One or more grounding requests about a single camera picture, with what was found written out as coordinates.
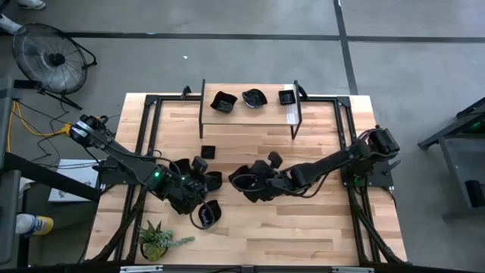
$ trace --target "person's foot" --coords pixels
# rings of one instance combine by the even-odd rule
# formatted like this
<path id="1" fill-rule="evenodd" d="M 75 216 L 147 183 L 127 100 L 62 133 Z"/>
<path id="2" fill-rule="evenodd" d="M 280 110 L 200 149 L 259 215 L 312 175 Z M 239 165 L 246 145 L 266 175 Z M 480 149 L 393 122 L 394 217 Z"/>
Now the person's foot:
<path id="1" fill-rule="evenodd" d="M 45 8 L 45 3 L 40 0 L 18 0 L 18 6 L 25 9 L 41 10 Z"/>
<path id="2" fill-rule="evenodd" d="M 17 24 L 13 22 L 12 20 L 8 19 L 5 15 L 2 15 L 2 18 L 0 18 L 0 30 L 3 30 L 5 32 L 8 32 L 12 35 L 14 35 L 18 29 L 20 29 L 22 26 L 20 24 Z"/>

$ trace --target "gray floor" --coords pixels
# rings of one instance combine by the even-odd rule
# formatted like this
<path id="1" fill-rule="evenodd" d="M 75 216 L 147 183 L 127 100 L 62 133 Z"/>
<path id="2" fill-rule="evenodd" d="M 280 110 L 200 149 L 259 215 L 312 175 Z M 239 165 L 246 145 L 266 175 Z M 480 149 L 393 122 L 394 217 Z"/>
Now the gray floor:
<path id="1" fill-rule="evenodd" d="M 44 11 L 7 15 L 63 30 L 159 33 L 338 34 L 330 0 L 46 0 Z M 485 36 L 485 4 L 478 0 L 341 0 L 349 35 Z M 309 93 L 349 94 L 339 42 L 78 39 L 99 65 L 72 98 L 92 115 L 116 115 L 125 93 L 173 92 L 208 82 L 280 83 L 298 79 Z M 483 97 L 485 44 L 351 42 L 358 91 L 370 95 L 377 121 L 393 132 L 402 164 L 393 171 L 399 222 L 408 259 L 417 265 L 483 271 L 485 219 L 443 222 L 457 209 L 459 193 L 439 147 L 422 152 L 419 140 L 452 121 L 455 113 Z M 0 37 L 0 75 L 23 78 L 11 57 L 11 39 Z M 28 105 L 61 113 L 51 99 L 23 92 Z M 24 110 L 40 130 L 48 118 Z M 66 121 L 75 121 L 72 111 Z M 110 121 L 116 130 L 117 119 Z M 14 124 L 13 152 L 40 155 L 35 138 Z M 89 156 L 67 138 L 52 141 L 62 158 Z M 53 152 L 48 145 L 46 149 Z M 53 155 L 45 162 L 55 160 Z M 75 262 L 89 224 L 60 229 L 38 243 L 38 264 Z M 68 242 L 69 251 L 59 242 Z"/>

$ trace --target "potted plant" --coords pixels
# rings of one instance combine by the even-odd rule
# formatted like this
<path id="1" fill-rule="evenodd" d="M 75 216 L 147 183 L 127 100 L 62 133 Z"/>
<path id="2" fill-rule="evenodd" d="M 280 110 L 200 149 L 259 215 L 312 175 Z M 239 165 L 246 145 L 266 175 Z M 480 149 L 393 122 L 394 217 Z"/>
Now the potted plant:
<path id="1" fill-rule="evenodd" d="M 161 221 L 157 227 L 147 220 L 149 228 L 139 229 L 139 243 L 141 244 L 140 251 L 143 257 L 150 262 L 158 261 L 167 250 L 171 247 L 182 246 L 185 243 L 192 242 L 194 237 L 186 237 L 180 240 L 173 240 L 173 231 L 163 231 L 161 229 Z"/>

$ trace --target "wooden tabletop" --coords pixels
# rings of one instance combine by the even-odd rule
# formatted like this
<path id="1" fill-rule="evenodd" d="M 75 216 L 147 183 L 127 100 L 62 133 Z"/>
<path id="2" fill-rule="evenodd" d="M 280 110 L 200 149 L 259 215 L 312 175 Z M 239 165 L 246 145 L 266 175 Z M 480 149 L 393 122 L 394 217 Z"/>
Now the wooden tabletop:
<path id="1" fill-rule="evenodd" d="M 116 140 L 135 149 L 142 117 L 145 93 L 128 93 L 121 113 Z M 357 133 L 375 125 L 368 96 L 350 96 Z M 196 239 L 177 249 L 169 249 L 158 264 L 210 265 L 357 265 L 349 200 L 342 187 L 340 173 L 334 171 L 320 192 L 311 199 L 279 196 L 270 202 L 252 203 L 235 190 L 227 175 L 241 165 L 266 159 L 277 151 L 283 157 L 281 168 L 302 162 L 314 162 L 340 149 L 336 121 L 330 103 L 302 103 L 303 122 L 295 140 L 288 127 L 211 125 L 199 139 L 198 102 L 164 102 L 155 148 L 172 160 L 193 158 L 201 145 L 216 146 L 216 158 L 208 160 L 209 171 L 223 172 L 223 186 L 210 193 L 217 199 L 222 217 L 207 231 L 194 228 L 188 215 L 178 215 L 168 202 L 147 196 L 142 226 L 146 220 L 162 222 L 175 237 Z M 147 136 L 151 128 L 147 126 Z M 148 137 L 143 150 L 146 151 Z M 127 187 L 119 185 L 104 194 L 89 240 L 86 258 L 95 256 L 109 241 L 120 224 Z M 370 188 L 369 198 L 376 229 L 397 256 L 405 260 L 401 231 L 387 192 Z M 127 232 L 130 242 L 133 227 Z M 367 233 L 363 233 L 366 253 L 371 257 Z M 125 257 L 129 244 L 125 243 Z M 137 253 L 137 263 L 147 263 Z"/>
<path id="2" fill-rule="evenodd" d="M 242 93 L 250 89 L 259 89 L 264 93 L 268 103 L 260 108 L 246 105 Z M 229 84 L 206 83 L 202 109 L 203 124 L 272 124 L 297 125 L 299 123 L 298 105 L 281 105 L 278 91 L 291 89 L 294 84 Z M 215 111 L 211 103 L 219 91 L 237 97 L 234 108 L 229 114 Z"/>

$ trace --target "electric fan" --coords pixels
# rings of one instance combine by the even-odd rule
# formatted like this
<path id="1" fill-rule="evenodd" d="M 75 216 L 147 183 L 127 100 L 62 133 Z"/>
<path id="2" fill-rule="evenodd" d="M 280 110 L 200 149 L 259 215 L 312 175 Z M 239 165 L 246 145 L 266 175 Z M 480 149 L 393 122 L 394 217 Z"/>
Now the electric fan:
<path id="1" fill-rule="evenodd" d="M 90 64 L 83 51 L 92 56 Z M 13 52 L 18 67 L 29 79 L 15 80 L 14 88 L 37 89 L 42 95 L 82 109 L 66 95 L 75 93 L 86 82 L 88 67 L 97 64 L 93 53 L 66 33 L 45 24 L 22 26 L 15 33 Z"/>

